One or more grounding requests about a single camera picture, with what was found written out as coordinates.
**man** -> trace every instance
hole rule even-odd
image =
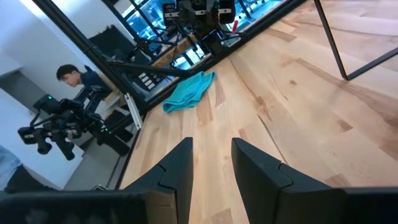
[[[0,190],[7,193],[54,190],[31,176],[18,157],[0,145]]]
[[[57,79],[63,81],[71,87],[77,85],[84,85],[85,87],[79,92],[75,100],[84,103],[84,100],[89,96],[91,91],[100,91],[94,98],[91,99],[91,104],[88,110],[94,112],[101,100],[105,99],[112,93],[110,82],[105,84],[103,78],[94,72],[80,72],[74,65],[62,65],[57,70]]]

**blue towel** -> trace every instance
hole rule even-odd
[[[215,76],[215,72],[207,75],[200,72],[180,82],[172,95],[163,102],[163,110],[169,113],[196,106]]]

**light wood surface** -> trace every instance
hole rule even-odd
[[[348,72],[398,46],[398,2],[322,1]],[[398,58],[341,79],[308,1],[211,70],[201,102],[144,122],[121,187],[193,136],[190,223],[246,224],[231,163],[241,137],[334,187],[398,185]]]

